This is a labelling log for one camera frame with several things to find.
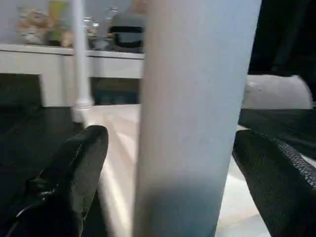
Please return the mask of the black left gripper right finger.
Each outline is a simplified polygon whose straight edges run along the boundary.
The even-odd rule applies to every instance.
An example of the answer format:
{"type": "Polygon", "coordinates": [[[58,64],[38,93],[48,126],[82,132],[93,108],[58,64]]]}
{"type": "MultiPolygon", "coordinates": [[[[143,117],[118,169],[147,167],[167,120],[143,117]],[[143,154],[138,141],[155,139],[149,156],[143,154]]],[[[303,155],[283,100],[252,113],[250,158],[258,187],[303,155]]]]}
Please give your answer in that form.
{"type": "Polygon", "coordinates": [[[316,235],[316,169],[290,145],[252,130],[236,132],[234,160],[273,237],[316,235]]]}

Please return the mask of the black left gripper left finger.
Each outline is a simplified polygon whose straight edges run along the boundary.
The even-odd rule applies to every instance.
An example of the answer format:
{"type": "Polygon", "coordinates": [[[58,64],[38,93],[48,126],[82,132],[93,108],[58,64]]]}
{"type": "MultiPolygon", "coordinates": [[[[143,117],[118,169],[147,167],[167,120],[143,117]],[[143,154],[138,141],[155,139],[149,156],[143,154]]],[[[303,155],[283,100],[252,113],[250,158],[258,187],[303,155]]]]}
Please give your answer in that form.
{"type": "Polygon", "coordinates": [[[2,237],[80,237],[108,151],[106,127],[91,125],[66,140],[52,162],[6,203],[2,237]]]}

